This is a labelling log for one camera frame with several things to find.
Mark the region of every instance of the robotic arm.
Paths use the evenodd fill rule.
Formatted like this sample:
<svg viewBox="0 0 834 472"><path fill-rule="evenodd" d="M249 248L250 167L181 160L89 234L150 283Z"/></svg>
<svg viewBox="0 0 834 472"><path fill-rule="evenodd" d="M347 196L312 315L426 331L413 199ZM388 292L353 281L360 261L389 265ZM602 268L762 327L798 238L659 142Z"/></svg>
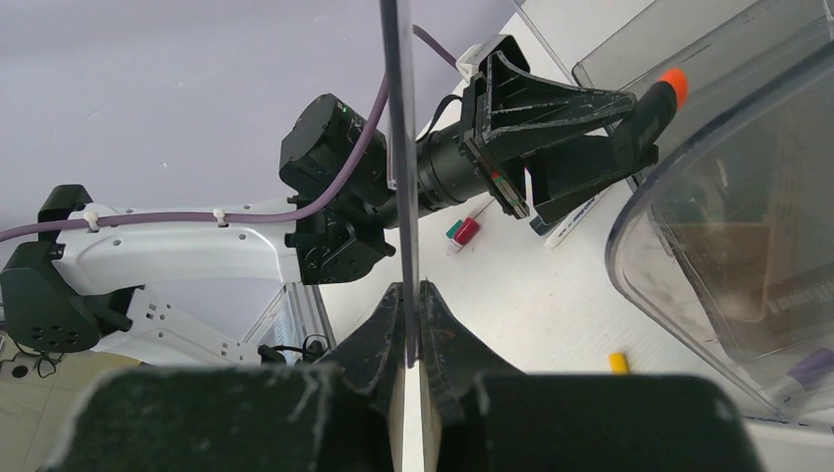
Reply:
<svg viewBox="0 0 834 472"><path fill-rule="evenodd" d="M496 36L482 49L463 92L459 121L418 143L420 216L489 192L505 213L526 217L526 170L533 206L546 222L556 221L655 163L654 141L683 94L659 82L638 101L631 93L553 83L529 74L511 36ZM610 136L586 136L618 122ZM364 125L335 96L318 97L281 144L280 178L298 196L236 211L308 205L333 181ZM386 171L385 137L376 132L336 197L295 222L229 224L215 212L216 225L172 221L99 230L92 222L90 231L41 232L36 242L19 245L0 273L8 332L38 351L106 349L157 364L273 360L275 353L256 337L242 344L227 339L145 285L217 277L305 285L359 279L394 254L384 236L384 229L396 225ZM152 210L95 204L82 186L60 186L38 221L81 218L90 211L107 216ZM150 352L162 354L148 358Z"/></svg>

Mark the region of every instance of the purple marker cap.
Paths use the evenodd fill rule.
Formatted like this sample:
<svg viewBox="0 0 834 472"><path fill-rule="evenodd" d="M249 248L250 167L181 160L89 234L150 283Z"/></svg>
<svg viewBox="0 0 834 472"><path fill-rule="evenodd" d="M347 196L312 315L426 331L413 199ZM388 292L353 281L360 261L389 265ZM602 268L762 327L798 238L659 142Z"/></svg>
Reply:
<svg viewBox="0 0 834 472"><path fill-rule="evenodd" d="M802 359L788 371L788 375L809 388L819 382L822 376L834 371L834 351L822 348Z"/></svg>

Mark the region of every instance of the beige floor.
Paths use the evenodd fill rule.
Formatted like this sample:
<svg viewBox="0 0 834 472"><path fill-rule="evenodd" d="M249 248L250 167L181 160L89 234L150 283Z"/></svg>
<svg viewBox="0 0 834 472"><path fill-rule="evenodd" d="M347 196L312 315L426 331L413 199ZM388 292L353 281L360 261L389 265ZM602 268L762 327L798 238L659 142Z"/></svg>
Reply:
<svg viewBox="0 0 834 472"><path fill-rule="evenodd" d="M6 345L2 359L17 349ZM0 470L33 472L52 448L79 394L103 372L135 366L133 359L112 354L68 356L54 376L0 379Z"/></svg>

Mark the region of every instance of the orange tip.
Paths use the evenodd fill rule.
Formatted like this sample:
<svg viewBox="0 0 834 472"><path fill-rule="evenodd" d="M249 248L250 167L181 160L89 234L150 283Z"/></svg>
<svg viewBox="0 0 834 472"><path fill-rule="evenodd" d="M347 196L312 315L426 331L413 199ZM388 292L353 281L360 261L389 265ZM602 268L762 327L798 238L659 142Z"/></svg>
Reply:
<svg viewBox="0 0 834 472"><path fill-rule="evenodd" d="M665 82L672 86L675 91L675 97L678 99L678 109L684 106L686 101L686 94L689 92L689 84L686 81L686 75L681 69L675 68L666 71L657 82Z"/></svg>

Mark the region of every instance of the purple marker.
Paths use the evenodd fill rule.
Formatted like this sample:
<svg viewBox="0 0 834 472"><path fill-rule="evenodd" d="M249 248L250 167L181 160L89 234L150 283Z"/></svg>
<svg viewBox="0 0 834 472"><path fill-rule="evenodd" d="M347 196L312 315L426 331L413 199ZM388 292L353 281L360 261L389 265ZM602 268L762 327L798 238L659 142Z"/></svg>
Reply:
<svg viewBox="0 0 834 472"><path fill-rule="evenodd" d="M834 350L822 348L802 359L774 387L774 399L788 408L804 396L822 377L834 371Z"/></svg>

